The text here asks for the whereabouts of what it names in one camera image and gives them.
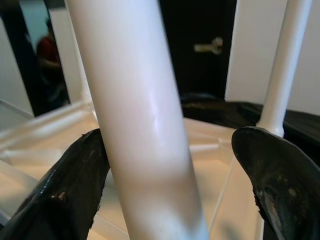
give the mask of white metal pole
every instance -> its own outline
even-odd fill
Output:
[[[208,240],[157,0],[67,0],[131,240]]]
[[[261,119],[257,126],[284,136],[284,118],[312,0],[288,0]]]

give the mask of person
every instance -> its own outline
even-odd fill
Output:
[[[50,19],[46,21],[46,26],[48,33],[38,42],[36,56],[46,88],[45,94],[49,108],[55,110],[68,104],[69,98]]]

